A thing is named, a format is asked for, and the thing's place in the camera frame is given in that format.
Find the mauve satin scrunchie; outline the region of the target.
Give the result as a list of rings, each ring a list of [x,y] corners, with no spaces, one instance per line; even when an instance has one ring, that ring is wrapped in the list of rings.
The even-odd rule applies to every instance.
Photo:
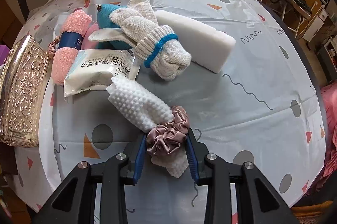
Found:
[[[167,156],[184,143],[190,129],[190,120],[181,106],[172,107],[173,121],[159,124],[146,137],[147,152],[152,156]]]

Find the white sponge block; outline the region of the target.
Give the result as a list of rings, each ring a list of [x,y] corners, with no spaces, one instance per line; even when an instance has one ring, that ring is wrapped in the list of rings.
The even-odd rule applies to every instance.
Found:
[[[236,40],[232,36],[195,19],[165,10],[157,10],[160,25],[168,25],[178,41],[192,56],[192,61],[219,73],[233,50]]]

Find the purple tissue box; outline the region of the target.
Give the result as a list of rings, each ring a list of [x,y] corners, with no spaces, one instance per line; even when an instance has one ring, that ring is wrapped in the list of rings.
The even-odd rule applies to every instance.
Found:
[[[6,45],[0,45],[0,65],[3,65],[9,55],[10,49]]]

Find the white waffle cloth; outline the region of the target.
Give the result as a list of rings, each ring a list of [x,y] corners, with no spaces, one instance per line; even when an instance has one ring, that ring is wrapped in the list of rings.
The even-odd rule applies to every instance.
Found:
[[[157,125],[173,121],[172,107],[135,80],[118,75],[112,77],[111,81],[112,84],[106,88],[109,102],[146,137]],[[189,166],[183,145],[167,156],[152,156],[148,153],[151,162],[164,167],[170,176],[179,178]]]

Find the wicker chair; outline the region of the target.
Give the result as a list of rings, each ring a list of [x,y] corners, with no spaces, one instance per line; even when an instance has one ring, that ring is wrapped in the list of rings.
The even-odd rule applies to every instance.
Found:
[[[323,217],[332,209],[333,201],[326,201],[311,206],[293,206],[291,211],[301,224],[322,223]]]

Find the ornate gold tissue box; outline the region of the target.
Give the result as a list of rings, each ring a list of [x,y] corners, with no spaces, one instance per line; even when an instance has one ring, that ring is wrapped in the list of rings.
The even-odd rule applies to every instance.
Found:
[[[51,74],[51,59],[24,36],[10,50],[1,72],[1,142],[37,147],[39,118]]]

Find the pink bedding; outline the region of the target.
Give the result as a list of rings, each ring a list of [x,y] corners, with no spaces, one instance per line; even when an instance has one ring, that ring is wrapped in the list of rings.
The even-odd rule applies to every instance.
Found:
[[[328,136],[326,141],[328,143],[328,148],[326,149],[327,161],[317,184],[318,189],[321,188],[328,180],[329,176],[336,171],[336,81],[323,87],[321,93],[327,115]]]

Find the white knit gloves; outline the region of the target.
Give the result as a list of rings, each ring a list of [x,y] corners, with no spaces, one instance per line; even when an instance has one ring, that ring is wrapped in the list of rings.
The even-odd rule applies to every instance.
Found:
[[[178,36],[168,25],[159,25],[148,0],[130,0],[125,7],[97,7],[97,16],[106,13],[113,27],[102,28],[88,36],[90,42],[121,41],[134,49],[135,56],[164,80],[173,80],[191,63]]]

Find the wet wipes pack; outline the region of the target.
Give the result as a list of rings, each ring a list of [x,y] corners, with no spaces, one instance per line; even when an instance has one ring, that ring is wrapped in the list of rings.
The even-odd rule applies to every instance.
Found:
[[[134,80],[140,60],[132,50],[88,49],[79,51],[63,83],[65,98],[91,90],[105,90],[111,78]]]

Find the pink towel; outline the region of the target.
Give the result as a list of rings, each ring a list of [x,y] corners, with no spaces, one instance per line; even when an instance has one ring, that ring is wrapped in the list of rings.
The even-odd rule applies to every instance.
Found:
[[[92,16],[83,10],[76,10],[65,19],[60,29],[60,36],[55,39],[58,48],[53,56],[51,77],[56,85],[63,85],[91,22]]]

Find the striped pink scrunchie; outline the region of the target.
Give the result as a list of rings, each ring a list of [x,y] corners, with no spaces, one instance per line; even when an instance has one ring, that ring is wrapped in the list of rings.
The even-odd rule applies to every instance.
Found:
[[[56,36],[56,38],[51,43],[49,43],[47,52],[50,59],[53,59],[56,52],[56,46],[59,43],[60,43],[60,36]]]

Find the blue plush toy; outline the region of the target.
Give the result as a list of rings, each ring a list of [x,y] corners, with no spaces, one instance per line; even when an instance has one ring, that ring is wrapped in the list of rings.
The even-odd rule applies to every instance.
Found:
[[[99,4],[97,6],[97,25],[98,29],[120,29],[120,27],[113,23],[109,15],[113,11],[121,8],[120,5],[115,4]],[[108,49],[108,50],[130,50],[131,46],[128,45],[126,42],[123,41],[104,41],[104,42],[97,42],[95,45],[95,49]]]

